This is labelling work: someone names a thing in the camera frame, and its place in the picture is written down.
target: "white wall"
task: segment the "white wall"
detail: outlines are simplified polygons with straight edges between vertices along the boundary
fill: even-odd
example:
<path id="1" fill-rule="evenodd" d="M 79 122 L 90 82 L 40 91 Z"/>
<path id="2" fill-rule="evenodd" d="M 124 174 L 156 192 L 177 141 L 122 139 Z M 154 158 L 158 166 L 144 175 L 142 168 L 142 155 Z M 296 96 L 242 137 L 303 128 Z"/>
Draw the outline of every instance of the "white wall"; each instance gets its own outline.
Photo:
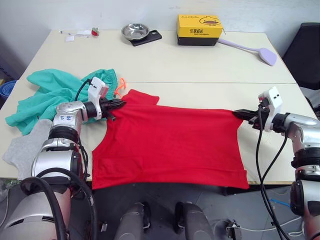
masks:
<path id="1" fill-rule="evenodd" d="M 218 15 L 226 31 L 266 32 L 282 55 L 300 23 L 320 21 L 320 0 L 0 0 L 0 55 L 22 72 L 51 29 L 142 22 L 174 30 L 177 14 Z"/>

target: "green cloth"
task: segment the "green cloth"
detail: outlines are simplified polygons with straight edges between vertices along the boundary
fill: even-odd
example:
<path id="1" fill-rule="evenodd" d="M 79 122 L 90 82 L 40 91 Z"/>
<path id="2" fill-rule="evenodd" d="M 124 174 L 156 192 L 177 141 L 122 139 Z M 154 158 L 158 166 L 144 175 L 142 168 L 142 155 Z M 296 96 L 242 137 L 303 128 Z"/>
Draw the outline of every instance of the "green cloth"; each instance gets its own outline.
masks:
<path id="1" fill-rule="evenodd" d="M 6 117 L 6 123 L 11 127 L 17 127 L 22 135 L 29 134 L 39 119 L 53 120 L 56 115 L 56 106 L 74 101 L 82 83 L 93 77 L 101 79 L 108 85 L 109 90 L 106 98 L 113 99 L 118 85 L 113 69 L 99 69 L 81 80 L 70 73 L 57 69 L 46 69 L 32 73 L 26 79 L 40 88 L 33 96 L 18 102 L 16 113 Z M 88 88 L 89 84 L 86 84 L 79 94 L 79 101 L 88 101 Z"/>

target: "white table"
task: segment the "white table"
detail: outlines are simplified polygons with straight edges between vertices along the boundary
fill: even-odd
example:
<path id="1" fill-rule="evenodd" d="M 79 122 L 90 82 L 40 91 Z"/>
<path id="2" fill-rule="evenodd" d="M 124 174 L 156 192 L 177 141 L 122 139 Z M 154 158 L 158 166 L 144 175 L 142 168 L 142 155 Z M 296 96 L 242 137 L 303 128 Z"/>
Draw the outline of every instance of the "white table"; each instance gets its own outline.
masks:
<path id="1" fill-rule="evenodd" d="M 315 117 L 295 80 L 278 57 L 275 66 L 268 66 L 246 51 L 217 43 L 215 47 L 178 46 L 174 31 L 160 31 L 162 39 L 133 47 L 120 31 L 103 30 L 98 38 L 76 37 L 65 42 L 65 36 L 52 31 L 14 87 L 0 110 L 0 156 L 11 139 L 21 136 L 9 127 L 4 118 L 15 113 L 19 100 L 32 96 L 37 86 L 26 78 L 35 71 L 56 68 L 82 78 L 97 69 L 114 68 L 118 78 L 127 81 L 126 93 L 136 89 L 160 97 L 159 105 L 183 108 L 256 110 L 258 94 L 277 86 L 283 112 Z M 264 33 L 227 32 L 222 37 L 252 48 L 274 50 Z M 81 141 L 92 151 L 103 139 L 106 122 L 83 125 Z M 244 122 L 238 130 L 238 143 L 249 183 L 258 180 L 255 148 L 258 131 Z M 260 163 L 264 171 L 278 151 L 283 137 L 263 134 Z M 289 184 L 294 181 L 291 141 L 266 178 L 267 184 Z M 89 172 L 92 161 L 89 161 Z M 16 178 L 14 166 L 0 160 L 0 177 Z"/>

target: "red t-shirt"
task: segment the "red t-shirt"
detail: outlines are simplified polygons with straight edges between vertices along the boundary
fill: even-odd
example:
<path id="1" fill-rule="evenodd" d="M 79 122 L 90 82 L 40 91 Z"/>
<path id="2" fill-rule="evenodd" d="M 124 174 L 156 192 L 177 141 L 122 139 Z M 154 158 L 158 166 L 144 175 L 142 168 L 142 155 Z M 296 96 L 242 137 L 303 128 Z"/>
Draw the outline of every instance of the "red t-shirt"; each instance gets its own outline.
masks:
<path id="1" fill-rule="evenodd" d="M 159 97 L 130 90 L 107 120 L 93 151 L 92 188 L 129 183 L 193 183 L 247 189 L 230 110 L 156 105 Z"/>

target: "small red object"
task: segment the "small red object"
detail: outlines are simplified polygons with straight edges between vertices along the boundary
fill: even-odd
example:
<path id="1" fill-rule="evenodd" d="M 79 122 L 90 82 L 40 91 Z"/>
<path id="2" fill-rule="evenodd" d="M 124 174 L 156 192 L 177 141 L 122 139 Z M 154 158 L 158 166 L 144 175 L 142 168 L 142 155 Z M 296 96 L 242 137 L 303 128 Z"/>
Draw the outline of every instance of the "small red object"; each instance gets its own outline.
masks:
<path id="1" fill-rule="evenodd" d="M 93 36 L 99 36 L 98 28 L 97 27 L 93 27 L 92 30 L 91 30 L 91 34 Z"/>

